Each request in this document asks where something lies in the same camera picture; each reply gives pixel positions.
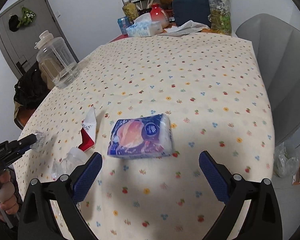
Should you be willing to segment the person's left hand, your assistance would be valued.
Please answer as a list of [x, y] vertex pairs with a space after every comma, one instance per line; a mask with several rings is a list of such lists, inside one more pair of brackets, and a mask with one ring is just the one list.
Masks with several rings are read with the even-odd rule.
[[14, 195], [15, 188], [11, 182], [9, 170], [3, 172], [0, 176], [0, 220], [4, 221], [2, 211], [8, 215], [14, 215], [19, 210], [16, 196]]

